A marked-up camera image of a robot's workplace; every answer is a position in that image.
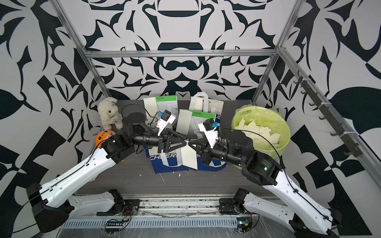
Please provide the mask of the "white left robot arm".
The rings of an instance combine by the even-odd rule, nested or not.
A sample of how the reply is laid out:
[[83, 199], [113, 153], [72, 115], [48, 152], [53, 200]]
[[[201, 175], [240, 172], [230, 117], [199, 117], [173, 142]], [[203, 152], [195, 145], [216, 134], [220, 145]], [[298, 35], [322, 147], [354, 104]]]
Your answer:
[[145, 123], [145, 115], [131, 113], [122, 120], [123, 127], [116, 135], [100, 144], [82, 162], [61, 176], [26, 189], [32, 213], [41, 233], [48, 233], [68, 219], [88, 214], [110, 216], [121, 213], [126, 204], [116, 189], [107, 192], [75, 196], [74, 193], [103, 171], [135, 153], [135, 146], [157, 147], [160, 152], [171, 152], [187, 144], [188, 137], [172, 129], [154, 133]]

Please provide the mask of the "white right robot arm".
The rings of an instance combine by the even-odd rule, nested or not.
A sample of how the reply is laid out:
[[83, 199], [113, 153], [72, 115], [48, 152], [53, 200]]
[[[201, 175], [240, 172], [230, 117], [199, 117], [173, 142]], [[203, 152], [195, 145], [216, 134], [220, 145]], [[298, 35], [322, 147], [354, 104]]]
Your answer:
[[336, 238], [333, 231], [341, 221], [341, 213], [314, 201], [293, 182], [282, 166], [269, 155], [254, 149], [253, 141], [242, 131], [229, 131], [224, 139], [210, 144], [206, 138], [193, 140], [189, 146], [203, 163], [211, 160], [241, 167], [249, 181], [262, 186], [284, 204], [264, 200], [245, 189], [238, 189], [233, 202], [241, 212], [256, 213], [289, 230], [297, 238]]

